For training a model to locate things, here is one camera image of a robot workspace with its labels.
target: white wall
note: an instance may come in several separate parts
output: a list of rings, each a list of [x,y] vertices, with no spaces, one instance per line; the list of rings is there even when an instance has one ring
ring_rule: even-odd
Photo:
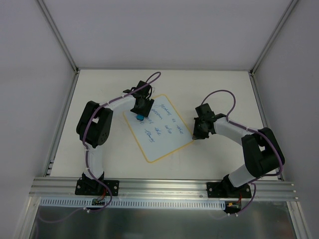
[[[13,237],[73,78],[34,0],[0,7],[0,238]]]
[[[257,71],[267,120],[286,157],[313,238],[319,238],[319,1],[302,0]]]
[[[291,0],[45,0],[79,67],[250,70]]]

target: metal frame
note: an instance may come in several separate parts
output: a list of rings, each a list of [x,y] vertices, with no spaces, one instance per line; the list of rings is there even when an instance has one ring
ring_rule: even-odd
[[[252,75],[254,75],[256,73],[258,67],[260,66],[260,64],[264,60],[265,56],[267,55],[268,51],[270,50],[271,46],[273,45],[273,43],[277,39],[279,33],[283,29],[285,23],[287,22],[287,19],[292,14],[292,12],[295,9],[295,7],[297,6],[298,2],[299,2],[299,0],[291,0],[289,5],[287,6],[287,8],[286,8],[285,12],[283,13],[282,17],[279,19],[275,29],[273,30],[273,32],[271,33],[270,37],[268,38],[268,40],[266,42],[266,45],[264,46],[264,48],[261,51],[259,57],[257,58],[257,61],[256,61],[255,65],[253,66],[253,69],[251,70]]]
[[[30,196],[68,196],[74,194],[78,178],[37,177],[33,181]],[[207,197],[206,182],[220,180],[162,180],[116,179],[120,181],[118,198],[126,199],[173,199],[173,200],[234,200]],[[294,184],[283,181],[256,181],[256,201],[298,200]]]
[[[79,196],[74,195],[77,178],[55,178],[46,177],[49,176],[49,166],[53,163],[57,148],[62,135],[63,127],[66,121],[68,110],[71,104],[73,93],[76,87],[77,79],[79,76],[79,68],[77,67],[74,59],[69,52],[44,0],[35,0],[44,15],[45,20],[48,22],[53,34],[55,35],[61,49],[66,55],[72,69],[75,72],[73,82],[70,87],[70,91],[64,105],[63,113],[59,121],[57,130],[55,132],[54,141],[50,148],[48,162],[46,165],[44,177],[35,178],[28,203],[25,220],[22,225],[22,230],[19,234],[19,238],[28,238],[32,225],[36,216],[36,212],[39,206],[41,197],[69,197],[76,198]],[[299,0],[291,0],[290,4],[283,13],[281,19],[277,23],[274,31],[269,37],[265,47],[263,48],[260,56],[258,57],[253,69],[250,71],[250,80],[252,88],[257,101],[258,109],[262,118],[264,126],[268,126],[268,122],[263,110],[262,102],[259,97],[259,93],[256,86],[256,80],[254,74],[258,67],[262,63],[263,59],[271,49],[271,46],[275,42],[278,34],[283,29],[287,19],[295,9]],[[117,179],[120,181],[119,196],[122,199],[143,199],[143,200],[216,200],[209,199],[207,197],[206,182],[205,180],[148,180],[148,179]],[[285,181],[257,181],[257,191],[255,201],[286,201],[290,211],[292,223],[296,231],[297,238],[306,239],[311,238],[311,234],[307,228],[304,220],[303,213],[301,211],[299,199],[297,197],[294,184],[292,182]]]
[[[64,124],[66,121],[66,117],[67,117],[68,112],[69,112],[69,108],[70,108],[72,97],[73,97],[73,94],[75,91],[76,83],[77,83],[78,78],[79,78],[79,74],[80,74],[80,71],[78,71],[73,77],[72,84],[70,86],[70,90],[68,93],[68,97],[66,98],[66,101],[65,101],[65,104],[63,107],[63,111],[62,111],[62,115],[60,117],[57,129],[56,129],[55,134],[54,134],[54,140],[53,140],[53,143],[52,143],[50,150],[49,150],[47,163],[45,165],[45,168],[43,169],[43,172],[44,172],[43,176],[44,177],[49,175],[48,170],[50,169],[50,165],[53,164],[56,152],[58,150],[58,146],[59,146],[60,139],[62,136],[62,131],[63,131]]]
[[[62,36],[61,36],[61,34],[59,32],[59,29],[57,28],[57,26],[56,26],[51,14],[50,14],[50,11],[47,8],[45,2],[43,0],[35,0],[35,1],[38,4],[38,6],[39,6],[39,8],[40,8],[45,20],[49,24],[54,36],[56,37],[60,47],[62,48],[62,51],[64,52],[64,54],[66,56],[66,58],[68,59],[73,71],[75,73],[77,73],[78,72],[78,67],[76,66],[76,64],[75,64],[75,62],[73,60],[73,57],[72,57],[69,49],[67,48],[67,46],[66,46],[66,44],[65,44],[65,42],[64,42],[64,40],[63,40],[63,38],[62,38]]]

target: white table surface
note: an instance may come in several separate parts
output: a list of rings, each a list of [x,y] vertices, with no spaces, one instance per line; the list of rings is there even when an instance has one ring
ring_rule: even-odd
[[[51,176],[80,177],[85,169],[84,148],[76,125],[88,101],[107,102],[125,89],[145,81],[156,70],[81,70],[73,95]],[[162,71],[152,86],[153,96],[166,94],[187,126],[193,130],[195,107],[210,92],[232,91],[237,105],[230,118],[250,127],[262,128],[257,103],[247,72]],[[208,98],[212,110],[226,114],[232,97],[217,93]],[[147,163],[124,117],[113,118],[104,148],[105,177],[145,179],[222,179],[244,163],[242,147],[220,135],[196,140],[181,150]],[[276,177],[264,177],[276,180]]]

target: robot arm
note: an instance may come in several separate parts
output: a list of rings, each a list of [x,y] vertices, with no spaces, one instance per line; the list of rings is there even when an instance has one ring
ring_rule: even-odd
[[[123,91],[122,98],[114,101],[105,107],[101,108],[95,115],[95,118],[91,122],[86,137],[85,142],[89,147],[88,152],[88,168],[92,175],[103,181],[104,170],[103,170],[103,151],[102,145],[108,139],[111,129],[111,122],[113,115],[118,115],[124,111],[131,110],[136,113],[140,120],[144,117],[148,117],[151,111],[152,105],[154,103],[153,99],[150,99],[152,94],[152,88],[150,85],[142,88],[141,90],[124,97],[124,95],[131,93],[135,89],[144,86],[146,82],[140,81],[136,87],[131,90]],[[76,132],[80,136],[80,140],[83,140],[85,129],[89,124],[90,118],[92,117],[94,111],[100,106],[100,104],[89,101],[82,113],[79,123],[76,127]],[[101,195],[103,193],[103,188],[91,174],[88,172],[88,168],[82,174],[80,181],[81,190],[76,190],[77,195]]]
[[[224,114],[215,115],[209,104],[200,105],[195,110],[198,117],[195,118],[194,139],[209,138],[209,133],[220,134],[243,147],[245,164],[226,175],[217,187],[218,190],[224,191],[224,195],[226,194],[229,197],[236,195],[234,192],[247,183],[279,167],[278,159],[273,150],[258,134],[229,123]],[[282,164],[284,164],[284,156],[273,132],[266,127],[258,130],[258,132],[270,140],[278,152]]]
[[[89,153],[88,153],[88,165],[91,170],[91,173],[96,177],[100,178],[103,174],[103,148],[102,144],[107,140],[110,129],[111,129],[111,120],[113,116],[117,116],[124,111],[129,111],[134,108],[136,99],[133,96],[127,96],[122,98],[121,100],[115,101],[105,107],[105,115],[107,115],[104,119],[104,127],[100,127],[100,137],[97,141],[90,141],[95,147],[89,144]],[[88,170],[85,169],[84,171],[85,176],[90,179],[93,179],[92,176],[89,174]]]

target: purple cable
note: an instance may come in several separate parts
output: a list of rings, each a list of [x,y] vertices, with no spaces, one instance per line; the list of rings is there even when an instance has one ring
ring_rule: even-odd
[[[97,179],[97,178],[93,175],[93,173],[91,172],[91,170],[89,169],[89,146],[85,143],[85,139],[86,139],[86,135],[87,135],[87,133],[88,133],[89,127],[90,127],[90,125],[91,125],[91,123],[92,123],[92,121],[93,121],[95,115],[97,114],[97,112],[98,112],[101,108],[103,108],[104,106],[107,106],[107,105],[110,104],[110,103],[113,103],[113,102],[115,102],[115,101],[118,101],[118,100],[120,100],[120,99],[122,99],[122,98],[124,98],[124,97],[127,97],[127,96],[129,96],[129,95],[131,95],[131,94],[133,94],[133,93],[135,93],[135,92],[137,92],[137,91],[143,89],[144,87],[150,85],[151,83],[153,83],[154,81],[156,81],[156,80],[160,77],[161,72],[160,72],[160,71],[157,71],[157,72],[153,73],[153,74],[146,80],[146,82],[147,82],[149,79],[151,79],[151,78],[152,78],[154,75],[156,75],[156,74],[158,74],[158,76],[156,76],[155,79],[153,79],[151,82],[149,82],[149,83],[143,85],[142,87],[139,87],[138,89],[136,89],[136,90],[134,90],[134,91],[132,91],[132,92],[130,92],[130,93],[124,95],[123,97],[122,97],[122,96],[117,97],[117,98],[115,98],[115,99],[110,100],[108,103],[105,103],[105,104],[100,105],[99,107],[97,107],[97,109],[93,112],[93,114],[92,114],[90,120],[88,121],[88,124],[87,124],[87,126],[86,126],[86,128],[85,128],[85,131],[84,131],[84,134],[83,134],[83,140],[82,140],[82,143],[83,143],[83,145],[84,145],[85,148],[86,148],[86,152],[85,152],[85,164],[86,164],[86,167],[88,168],[88,172],[89,172],[89,174],[91,175],[91,177],[92,177],[95,181],[97,181],[99,184],[101,184],[101,185],[109,192],[109,194],[110,194],[110,200],[108,201],[108,203],[106,203],[103,207],[101,207],[101,208],[99,208],[99,209],[90,210],[89,212],[93,212],[93,213],[100,212],[101,210],[105,209],[108,205],[110,205],[110,203],[111,203],[111,201],[112,201],[112,192],[111,192],[110,188],[109,188],[106,184],[104,184],[103,182],[101,182],[99,179]],[[77,211],[80,211],[80,210],[83,210],[83,208],[78,208],[78,209],[74,210],[73,212],[71,212],[71,213],[70,213],[69,215],[67,215],[66,217],[64,217],[64,218],[62,218],[62,219],[59,219],[59,220],[55,220],[55,221],[48,221],[48,220],[43,219],[43,218],[40,216],[40,211],[38,212],[38,216],[37,216],[37,217],[38,217],[42,222],[44,222],[44,223],[52,223],[52,224],[53,224],[53,223],[60,223],[60,222],[62,222],[62,221],[64,221],[64,220],[68,219],[70,216],[72,216],[73,214],[75,214]]]
[[[129,92],[128,94],[124,95],[123,97],[122,97],[122,96],[117,97],[117,98],[115,98],[115,99],[113,99],[113,100],[110,100],[108,103],[105,103],[105,104],[100,105],[100,106],[97,107],[97,109],[93,112],[93,114],[92,114],[92,116],[91,116],[90,120],[88,121],[88,124],[87,124],[87,126],[86,126],[86,128],[85,128],[85,131],[84,131],[84,134],[83,134],[83,139],[82,139],[82,143],[83,143],[83,145],[84,145],[85,148],[86,148],[85,164],[86,164],[86,167],[87,167],[87,168],[89,168],[89,162],[88,162],[88,155],[89,155],[89,151],[88,151],[88,150],[89,150],[89,146],[85,143],[85,139],[86,139],[86,135],[87,135],[87,133],[88,133],[89,127],[90,127],[90,125],[91,125],[91,123],[92,123],[92,121],[93,121],[95,115],[97,114],[97,112],[98,112],[101,108],[103,108],[103,107],[105,107],[105,106],[107,106],[107,105],[109,105],[109,104],[111,104],[111,103],[113,103],[113,102],[115,102],[115,101],[118,101],[118,100],[120,100],[120,99],[122,99],[122,98],[125,98],[125,97],[127,97],[127,96],[130,96],[130,95],[132,95],[133,93],[135,93],[135,92],[137,92],[137,91],[139,91],[139,90],[145,88],[146,86],[149,86],[151,83],[153,83],[154,81],[156,81],[156,80],[160,77],[161,72],[160,72],[160,71],[157,71],[157,72],[153,73],[153,74],[147,79],[147,81],[148,81],[149,79],[151,79],[154,75],[157,75],[157,76],[156,76],[153,80],[151,80],[149,83],[146,83],[145,85],[143,85],[143,86],[137,88],[136,90],[134,90],[134,91],[132,91],[132,92]],[[109,192],[109,194],[110,194],[110,200],[109,200],[108,203],[106,203],[103,207],[101,207],[101,208],[99,208],[99,209],[97,209],[97,210],[91,211],[91,212],[99,212],[99,211],[103,210],[104,208],[106,208],[106,207],[111,203],[111,201],[112,201],[112,192],[111,192],[111,190],[109,189],[109,187],[108,187],[107,185],[105,185],[103,182],[101,182],[100,180],[98,180],[98,179],[92,174],[92,172],[91,172],[90,169],[88,169],[88,172],[89,172],[89,174],[91,175],[91,177],[92,177],[95,181],[97,181],[99,184],[101,184],[101,185]]]
[[[237,214],[242,213],[243,211],[245,211],[245,210],[248,208],[248,206],[253,202],[253,200],[254,200],[254,198],[255,198],[255,196],[256,196],[257,186],[256,186],[256,184],[254,184],[254,183],[251,183],[251,184],[254,186],[253,196],[251,197],[251,199],[250,199],[250,201],[247,203],[247,205],[246,205],[244,208],[242,208]]]
[[[80,210],[83,210],[83,208],[78,208],[76,210],[74,210],[73,212],[71,212],[69,215],[67,215],[66,217],[62,218],[62,219],[59,219],[59,220],[54,220],[54,221],[48,221],[46,219],[43,219],[40,215],[40,210],[38,212],[38,218],[40,219],[40,221],[44,222],[44,223],[50,223],[50,224],[53,224],[53,223],[61,223],[63,222],[64,220],[68,219],[70,216],[72,216],[73,214],[75,214],[77,211],[80,211]]]
[[[271,147],[271,149],[272,149],[273,152],[275,153],[275,155],[276,155],[276,157],[277,157],[277,159],[278,159],[278,163],[279,163],[279,172],[278,172],[278,173],[275,173],[275,174],[265,174],[265,175],[263,175],[263,176],[278,176],[278,175],[280,175],[280,174],[282,173],[282,171],[283,171],[283,163],[281,162],[281,158],[280,158],[278,152],[276,151],[274,145],[270,142],[270,140],[269,140],[265,135],[263,135],[262,133],[258,132],[257,130],[254,130],[254,129],[251,129],[251,128],[247,128],[247,127],[243,126],[242,124],[239,124],[239,123],[237,123],[237,122],[231,121],[231,120],[229,119],[230,113],[234,110],[234,108],[235,108],[235,106],[236,106],[236,97],[235,97],[235,95],[234,95],[231,91],[228,91],[228,90],[218,90],[218,91],[214,91],[214,92],[208,94],[208,96],[205,97],[205,99],[203,100],[203,102],[201,103],[201,105],[205,102],[205,100],[206,100],[209,96],[211,96],[212,94],[215,94],[215,93],[217,93],[217,92],[227,92],[227,93],[231,94],[231,96],[233,97],[233,102],[234,102],[234,103],[233,103],[232,108],[230,109],[230,111],[229,111],[229,112],[227,113],[227,115],[226,115],[226,120],[227,120],[229,123],[231,123],[232,125],[234,125],[234,126],[240,127],[240,128],[242,128],[242,129],[247,130],[247,131],[252,132],[252,133],[256,133],[256,134],[258,134],[260,137],[264,138],[264,140],[268,143],[268,145]],[[254,200],[254,198],[255,198],[255,195],[256,195],[256,190],[257,190],[257,186],[256,186],[256,184],[254,184],[253,182],[257,181],[258,179],[259,179],[259,178],[255,178],[255,179],[253,179],[253,180],[251,180],[251,181],[249,182],[250,184],[252,184],[252,185],[254,186],[254,194],[253,194],[252,198],[250,199],[249,203],[248,203],[243,209],[241,209],[240,212],[244,211],[244,210],[253,202],[253,200]]]

